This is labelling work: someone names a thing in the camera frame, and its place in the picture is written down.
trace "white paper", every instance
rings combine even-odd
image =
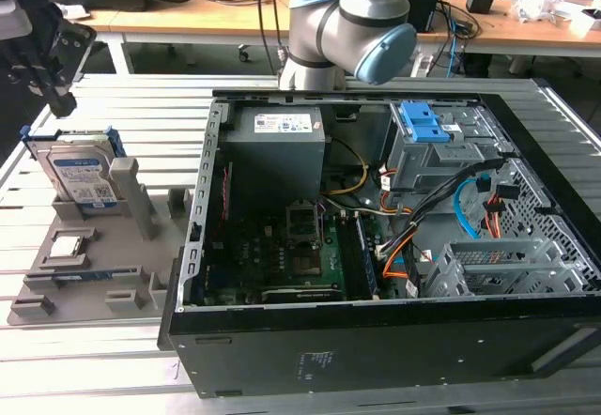
[[[81,5],[61,5],[56,4],[63,13],[63,17],[69,21],[75,21],[78,19],[85,19],[90,17],[90,13],[85,11],[85,8]]]

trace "wooden desk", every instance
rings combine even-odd
[[[588,4],[590,0],[569,0]],[[465,9],[466,0],[448,0]],[[520,23],[510,14],[515,0],[495,0],[487,15],[475,15],[482,34],[470,40],[466,52],[512,55],[558,55],[601,57],[601,32],[579,38],[569,30],[569,22],[558,18],[550,21]],[[288,36],[290,14],[288,0],[277,0],[280,29]],[[454,16],[462,14],[454,10]],[[275,21],[271,3],[264,4],[263,18],[269,44],[276,44]],[[131,73],[131,63],[123,51],[126,42],[159,42],[183,44],[249,44],[261,45],[256,5],[231,7],[207,0],[192,0],[184,5],[156,3],[147,12],[94,11],[86,21],[99,31],[99,40],[107,42],[117,73]],[[423,76],[427,62],[447,38],[446,25],[436,15],[433,31],[418,35],[418,59],[412,75]]]
[[[453,6],[466,9],[466,0],[447,0]],[[467,52],[483,54],[524,54],[558,56],[601,56],[601,31],[589,32],[580,38],[569,31],[570,22],[557,18],[557,23],[537,21],[521,23],[511,14],[516,0],[495,0],[489,14],[474,14],[482,34],[469,41]],[[592,0],[565,0],[589,5]],[[458,11],[454,16],[465,19]],[[439,17],[436,28],[444,28]]]

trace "metal table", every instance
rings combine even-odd
[[[74,87],[79,108],[71,117],[57,120],[46,108],[36,125],[112,125],[128,154],[138,158],[140,181],[151,193],[164,193],[193,187],[212,88],[274,86],[267,76],[91,75]],[[363,86],[350,81],[350,87]],[[398,79],[385,87],[500,94],[601,215],[601,141],[550,88],[534,81],[469,79]],[[601,349],[546,380],[201,401],[176,354],[156,348],[159,319],[45,329],[7,325],[23,272],[54,217],[53,197],[48,178],[18,146],[0,170],[0,413],[124,413],[135,407],[145,415],[567,414],[578,406],[581,414],[601,407]],[[399,368],[399,373],[410,370]],[[91,395],[104,397],[90,400]]]

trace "white label sticker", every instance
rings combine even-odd
[[[425,249],[420,254],[420,262],[431,262],[432,261],[432,251],[429,249]]]
[[[461,132],[461,127],[458,124],[441,124],[440,128],[444,131]]]
[[[269,113],[254,117],[254,133],[311,133],[311,115]]]
[[[412,298],[417,298],[417,286],[413,284],[412,281],[407,279],[407,284],[405,285],[405,289],[407,290],[407,294]]]
[[[96,159],[54,160],[56,172],[77,204],[102,208],[116,202],[107,180],[100,176],[102,166]]]

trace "yellow wire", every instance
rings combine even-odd
[[[359,159],[359,161],[361,162],[361,166],[363,168],[363,175],[362,175],[361,180],[359,181],[359,183],[357,185],[353,185],[352,187],[345,188],[343,190],[331,190],[329,192],[324,192],[323,193],[323,194],[326,194],[328,196],[335,195],[335,194],[347,194],[349,192],[355,192],[355,191],[357,191],[360,187],[362,187],[365,184],[365,182],[367,181],[367,176],[368,176],[367,170],[369,169],[369,166],[367,165],[367,163],[365,162],[365,160],[362,158],[362,156],[359,155],[357,152],[355,152],[353,150],[353,148],[351,146],[349,146],[347,143],[345,143],[344,141],[342,141],[340,139],[336,139],[336,141],[338,141],[338,142],[342,143],[343,145],[345,145],[347,147],[347,149],[350,150],[353,153],[353,155]]]

